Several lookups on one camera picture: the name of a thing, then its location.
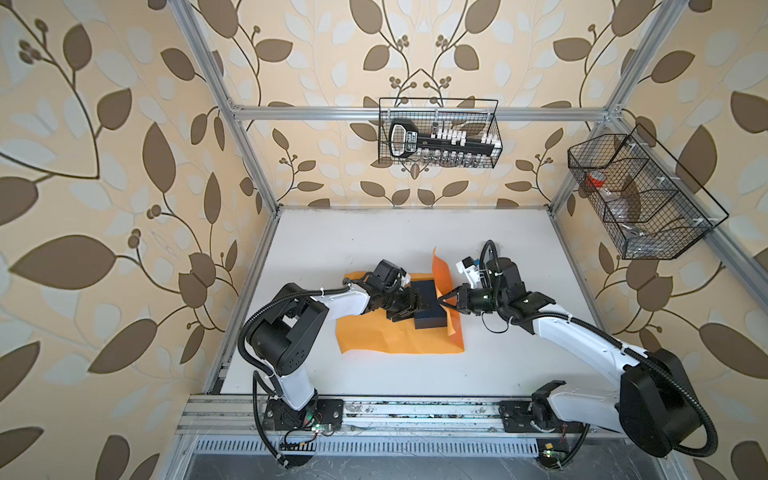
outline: wire basket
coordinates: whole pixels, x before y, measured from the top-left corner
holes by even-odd
[[[651,157],[651,145],[674,160],[675,174]],[[642,125],[629,135],[604,134],[574,145],[568,149],[568,168],[626,260],[677,258],[728,218],[723,206]],[[706,214],[703,203],[717,213]]]
[[[379,99],[379,162],[493,168],[503,145],[496,100]]]

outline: white table surface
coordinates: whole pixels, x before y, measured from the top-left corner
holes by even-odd
[[[543,210],[285,211],[248,316],[286,283],[336,288],[345,273],[373,270],[381,259],[408,272],[430,272],[435,247],[452,267],[458,286],[465,278],[453,266],[466,256],[479,257],[488,239],[496,242],[500,257],[518,264],[528,290],[540,291],[574,316],[594,322]],[[495,314],[485,320],[492,329],[504,325]],[[462,330],[465,351],[457,355],[342,354],[336,321],[327,320],[305,366],[323,395],[529,396],[554,379],[610,388],[581,360],[520,327],[493,334],[480,317],[462,315]],[[221,393],[250,394],[252,372],[235,351]]]

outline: leaf pattern wallpaper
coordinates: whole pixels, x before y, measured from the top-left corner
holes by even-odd
[[[690,175],[669,167],[683,181],[713,193],[731,215],[720,228],[768,269],[768,5],[688,7],[624,115],[678,156]],[[704,242],[672,261],[618,260],[583,192],[559,219],[606,328],[678,355],[713,417],[720,447],[688,460],[692,470],[703,480],[768,477],[768,315]]]
[[[510,107],[601,107],[660,4],[190,2],[233,100],[278,107],[470,96]]]
[[[0,22],[0,477],[151,478],[260,193],[164,2],[1,0]]]
[[[541,207],[568,172],[584,122],[501,122],[495,168],[442,168],[378,157],[376,126],[346,121],[247,122],[280,204],[310,207]]]

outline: black box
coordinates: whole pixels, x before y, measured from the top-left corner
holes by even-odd
[[[445,309],[437,303],[437,291],[435,290],[434,280],[418,280],[411,282],[411,288],[421,295],[428,309],[422,312],[416,312],[413,316],[413,323],[416,329],[432,329],[439,326],[448,326],[448,315]]]

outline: orange paper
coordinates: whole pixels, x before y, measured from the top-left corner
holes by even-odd
[[[346,275],[358,279],[364,272]],[[432,273],[412,273],[411,280],[435,280],[437,296],[453,290],[448,264],[432,252]],[[386,311],[378,309],[365,315],[345,316],[336,324],[336,338],[341,352],[375,350],[384,353],[463,353],[461,316],[448,312],[448,326],[416,329],[413,319],[393,322]]]

